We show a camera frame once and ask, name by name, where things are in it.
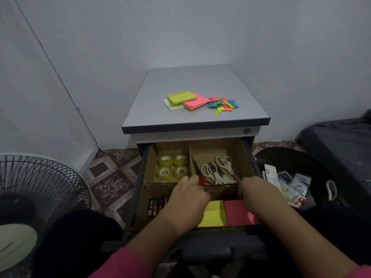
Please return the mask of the white card package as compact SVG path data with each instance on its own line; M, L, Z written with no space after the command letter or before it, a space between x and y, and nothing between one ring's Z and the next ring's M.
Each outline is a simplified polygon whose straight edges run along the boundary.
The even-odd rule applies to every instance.
M266 180L270 182L273 186L278 188L279 191L281 192L281 185L279 182L279 177L277 175L276 167L269 164L264 164L264 168Z

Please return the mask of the cardboard drawer organizer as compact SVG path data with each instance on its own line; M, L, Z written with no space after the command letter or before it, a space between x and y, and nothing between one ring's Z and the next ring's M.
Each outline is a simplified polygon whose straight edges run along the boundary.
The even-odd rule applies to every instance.
M143 153L140 175L137 177L135 195L133 202L135 208L131 208L132 234L141 231L152 220L147 215L150 199L169 197L178 180L174 177L174 163L170 166L171 176L166 180L157 178L157 171L160 168L159 160L163 156L175 158L179 155L186 155L188 158L186 167L188 175L195 174L191 157L196 160L200 168L202 164L212 162L216 156L229 156L232 158L232 169L242 179L244 177L262 177L258 164L252 154L248 142L244 138L222 138L205 139L192 141L160 142L146 146Z

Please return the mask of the clear plastic blister packet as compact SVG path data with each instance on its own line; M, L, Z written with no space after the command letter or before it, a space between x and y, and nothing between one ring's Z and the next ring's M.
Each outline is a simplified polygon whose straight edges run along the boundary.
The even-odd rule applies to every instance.
M290 188L291 190L301 194L303 197L306 196L312 180L310 177L299 173L296 173L293 176L286 171L279 172L277 176L283 192L288 192Z

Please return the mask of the black grille floor fan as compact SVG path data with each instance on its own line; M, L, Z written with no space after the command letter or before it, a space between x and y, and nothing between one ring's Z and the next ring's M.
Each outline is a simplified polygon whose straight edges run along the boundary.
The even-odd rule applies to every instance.
M0 278L26 278L49 227L62 215L91 206L89 188L72 168L0 154Z

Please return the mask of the person's left leg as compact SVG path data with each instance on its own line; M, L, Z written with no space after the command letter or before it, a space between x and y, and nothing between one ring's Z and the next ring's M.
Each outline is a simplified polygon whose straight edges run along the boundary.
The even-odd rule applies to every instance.
M46 232L31 264L31 278L88 278L112 252L105 241L122 239L119 223L95 210L78 209L56 220Z

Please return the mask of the dark blue drawer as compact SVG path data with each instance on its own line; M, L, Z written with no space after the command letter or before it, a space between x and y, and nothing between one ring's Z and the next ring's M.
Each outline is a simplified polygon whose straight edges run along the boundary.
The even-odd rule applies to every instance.
M139 231L135 226L142 229L139 223L143 219L143 225L151 219L142 216L144 205L141 204L149 195L166 195L172 192L174 184L160 184L159 193L152 188L145 188L144 175L149 165L150 150L155 149L153 143L139 144L138 148L142 157L142 164L132 196L129 214L125 221L122 246L132 240ZM267 241L271 231L263 224L255 226L235 227L205 227L195 228L179 238L163 258L164 262L182 261L189 265L211 264L214 261L221 263L233 262L237 259L251 257L253 259L265 259L267 257Z

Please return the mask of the black plastic covered furniture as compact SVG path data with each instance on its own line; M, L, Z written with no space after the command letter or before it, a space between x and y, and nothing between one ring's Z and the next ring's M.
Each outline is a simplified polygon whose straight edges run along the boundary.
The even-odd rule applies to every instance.
M358 118L308 126L297 139L333 174L343 203L371 210L371 109Z

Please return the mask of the person's right hand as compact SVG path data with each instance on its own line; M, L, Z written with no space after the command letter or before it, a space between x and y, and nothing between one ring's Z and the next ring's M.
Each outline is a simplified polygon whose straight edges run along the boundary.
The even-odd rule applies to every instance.
M243 202L246 209L263 222L289 208L279 189L267 180L265 180L264 193L260 199L243 200Z

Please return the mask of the red sticky note pad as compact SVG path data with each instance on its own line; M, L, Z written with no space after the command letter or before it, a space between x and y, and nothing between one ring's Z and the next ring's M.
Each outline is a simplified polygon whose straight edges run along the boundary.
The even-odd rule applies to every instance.
M227 226L260 224L260 220L244 206L243 200L224 201Z

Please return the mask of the black bag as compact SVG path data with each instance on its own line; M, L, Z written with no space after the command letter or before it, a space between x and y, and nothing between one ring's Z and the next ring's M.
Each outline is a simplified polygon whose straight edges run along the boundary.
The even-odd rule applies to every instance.
M276 167L277 174L286 171L293 176L299 173L312 179L305 196L306 201L301 209L308 209L328 201L325 186L328 180L333 180L337 185L338 198L335 201L340 197L340 188L334 175L322 163L304 152L284 147L271 147L259 151L255 158L263 176L265 176L264 164L269 164Z

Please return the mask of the person's left hand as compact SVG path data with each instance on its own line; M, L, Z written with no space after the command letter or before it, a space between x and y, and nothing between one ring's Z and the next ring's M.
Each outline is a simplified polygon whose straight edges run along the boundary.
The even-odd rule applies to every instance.
M176 200L175 187L159 217L170 224L177 236L196 228L202 221L210 200Z

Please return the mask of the yellow green sticky note pad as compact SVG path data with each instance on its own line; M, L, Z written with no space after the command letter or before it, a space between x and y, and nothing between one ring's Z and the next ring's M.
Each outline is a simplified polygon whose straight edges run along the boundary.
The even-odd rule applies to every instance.
M188 90L167 95L167 100L171 107L178 106L184 102L196 100L197 96Z

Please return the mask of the pile of colourful index flags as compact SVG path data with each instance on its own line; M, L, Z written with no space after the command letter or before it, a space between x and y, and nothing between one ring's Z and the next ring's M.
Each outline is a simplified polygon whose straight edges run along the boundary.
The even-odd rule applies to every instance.
M239 108L235 100L227 99L226 97L209 97L207 107L215 110L213 115L218 116L221 112L233 112L234 109Z

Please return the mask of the grey drawer cabinet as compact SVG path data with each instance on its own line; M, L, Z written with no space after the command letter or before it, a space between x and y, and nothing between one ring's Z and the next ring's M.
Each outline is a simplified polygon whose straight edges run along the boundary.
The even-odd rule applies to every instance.
M221 112L207 106L174 112L163 103L168 94L188 90L206 98L226 97L239 108ZM122 125L138 146L146 143L244 138L251 150L254 137L270 117L228 65L151 69ZM248 135L245 128L251 128Z

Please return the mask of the white note pad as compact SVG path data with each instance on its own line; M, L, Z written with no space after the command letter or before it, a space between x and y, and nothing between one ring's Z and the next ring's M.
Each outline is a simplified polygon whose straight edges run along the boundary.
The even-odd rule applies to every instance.
M174 112L174 111L177 111L177 110L184 109L184 106L183 106L182 104L172 105L172 104L170 103L170 101L169 101L167 98L165 98L165 99L163 100L163 103L165 104L165 106L166 106L166 107L169 109L169 111L171 111L171 112Z

